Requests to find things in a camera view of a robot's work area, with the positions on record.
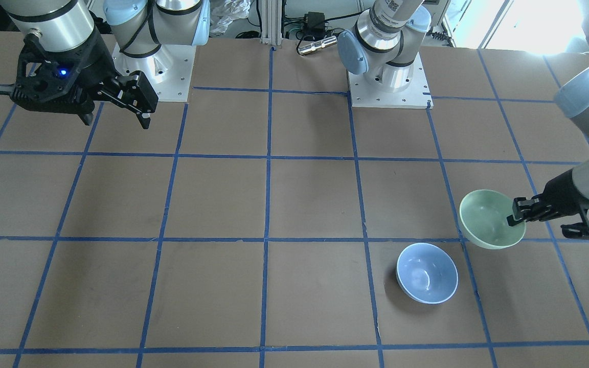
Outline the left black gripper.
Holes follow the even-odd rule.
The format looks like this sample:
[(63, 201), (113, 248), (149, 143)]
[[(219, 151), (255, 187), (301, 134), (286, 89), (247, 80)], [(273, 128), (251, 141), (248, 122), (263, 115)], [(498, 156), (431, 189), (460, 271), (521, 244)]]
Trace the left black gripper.
[(589, 195), (580, 191), (568, 170), (547, 182), (540, 196), (516, 197), (512, 203), (512, 214), (506, 219), (508, 226), (533, 221), (551, 221), (558, 218), (579, 215), (580, 221), (561, 226), (562, 234), (568, 239), (589, 240)]

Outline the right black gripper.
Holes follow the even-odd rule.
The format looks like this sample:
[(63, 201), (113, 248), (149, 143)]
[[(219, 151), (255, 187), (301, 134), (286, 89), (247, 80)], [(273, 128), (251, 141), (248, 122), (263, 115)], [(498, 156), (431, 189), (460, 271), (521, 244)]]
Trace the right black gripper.
[(10, 100), (28, 111), (74, 114), (92, 126), (98, 93), (133, 112), (141, 128), (148, 129), (159, 102), (156, 91), (143, 71), (119, 75), (98, 31), (64, 52), (47, 51), (30, 33), (24, 37)]

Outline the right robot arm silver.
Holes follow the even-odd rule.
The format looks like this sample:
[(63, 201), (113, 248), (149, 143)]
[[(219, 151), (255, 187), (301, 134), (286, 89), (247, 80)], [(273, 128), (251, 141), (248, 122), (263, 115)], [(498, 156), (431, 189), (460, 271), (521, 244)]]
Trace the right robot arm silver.
[(101, 20), (82, 1), (2, 1), (24, 36), (16, 81), (0, 95), (28, 111), (94, 121), (95, 102), (127, 109), (143, 129), (168, 82), (182, 82), (173, 49), (210, 37), (209, 1), (105, 1)]

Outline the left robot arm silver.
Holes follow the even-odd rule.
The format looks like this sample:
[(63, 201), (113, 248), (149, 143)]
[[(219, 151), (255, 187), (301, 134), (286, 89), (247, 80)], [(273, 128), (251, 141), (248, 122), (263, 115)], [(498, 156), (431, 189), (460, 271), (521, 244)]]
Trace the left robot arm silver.
[[(589, 47), (589, 1), (579, 1), (578, 7)], [(339, 57), (348, 73), (364, 75), (384, 93), (399, 93), (410, 84), (412, 65), (431, 20), (421, 1), (376, 1), (337, 38)], [(554, 102), (589, 141), (589, 67), (566, 82)], [(463, 236), (486, 249), (517, 244), (527, 223), (572, 215), (579, 215), (580, 221), (563, 224), (563, 236), (589, 240), (589, 160), (554, 177), (531, 198), (472, 191), (461, 200), (458, 215)]]

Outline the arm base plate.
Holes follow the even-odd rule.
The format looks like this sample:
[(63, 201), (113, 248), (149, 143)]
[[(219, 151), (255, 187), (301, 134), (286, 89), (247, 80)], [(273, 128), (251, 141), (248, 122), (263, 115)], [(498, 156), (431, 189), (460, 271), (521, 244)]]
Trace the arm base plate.
[(115, 44), (112, 59), (124, 76), (142, 71), (160, 102), (187, 102), (196, 50), (192, 45), (162, 45), (156, 54), (140, 59), (122, 54)]
[(347, 72), (351, 105), (358, 108), (432, 109), (434, 102), (420, 54), (404, 67), (384, 64), (375, 72)]

